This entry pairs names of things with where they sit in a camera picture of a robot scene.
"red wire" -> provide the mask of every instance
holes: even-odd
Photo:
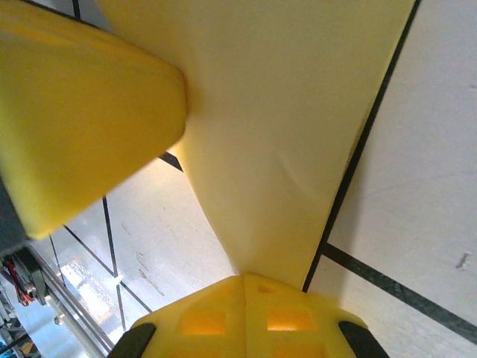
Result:
[[[12,273],[12,276],[13,276],[13,280],[16,282],[16,284],[19,284],[20,280],[18,278],[18,275],[16,274],[16,271],[15,271],[15,266],[13,266],[13,263],[11,261],[7,261],[7,265],[8,265],[8,268],[10,269],[11,273]],[[15,286],[15,289],[16,289],[16,293],[20,296],[20,293],[21,293],[21,296],[23,296],[23,298],[27,301],[27,302],[33,302],[35,301],[33,298],[31,298],[30,296],[28,296],[27,294],[25,294],[24,292],[20,292],[18,286]]]

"yellow robot part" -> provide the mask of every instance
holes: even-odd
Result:
[[[338,326],[343,321],[366,328],[328,298],[244,274],[139,319],[131,332],[156,328],[142,358],[354,357]],[[120,355],[121,340],[110,357],[127,356]]]
[[[27,234],[67,222],[185,129],[173,66],[97,28],[0,1],[0,176]]]

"cable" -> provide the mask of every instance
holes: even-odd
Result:
[[[15,347],[16,345],[22,344],[27,339],[30,339],[30,337],[28,336],[28,334],[24,334],[23,336],[20,336],[19,338],[12,341],[9,345],[5,345],[2,349],[0,349],[0,356],[3,353],[8,352],[11,348]]]
[[[13,281],[15,282],[16,295],[18,296],[19,303],[21,303],[22,306],[27,306],[29,302],[34,301],[34,298],[31,297],[23,289],[22,283],[20,282],[20,279],[18,278],[18,275],[16,274],[15,266],[12,263],[12,261],[7,260],[6,263],[7,263],[7,269],[10,272],[10,276],[13,278]]]

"white floor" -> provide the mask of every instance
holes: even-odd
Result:
[[[69,0],[43,1],[72,13]],[[107,23],[92,0],[86,21]],[[423,1],[329,242],[477,324],[477,3]],[[161,160],[108,196],[119,279],[152,310],[234,274],[182,172]],[[101,201],[68,227],[112,270]],[[111,277],[68,233],[60,267],[113,340]],[[54,265],[50,242],[35,244]],[[360,315],[391,357],[477,357],[477,346],[322,257],[311,291]],[[126,325],[147,313],[121,289]]]

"yellow foam block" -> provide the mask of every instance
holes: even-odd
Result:
[[[111,34],[0,1],[0,175],[41,237],[175,143],[180,72]]]
[[[183,70],[177,153],[239,271],[301,287],[413,0],[98,0]]]
[[[354,357],[338,323],[364,322],[329,299],[253,274],[229,277],[139,319],[142,357]]]

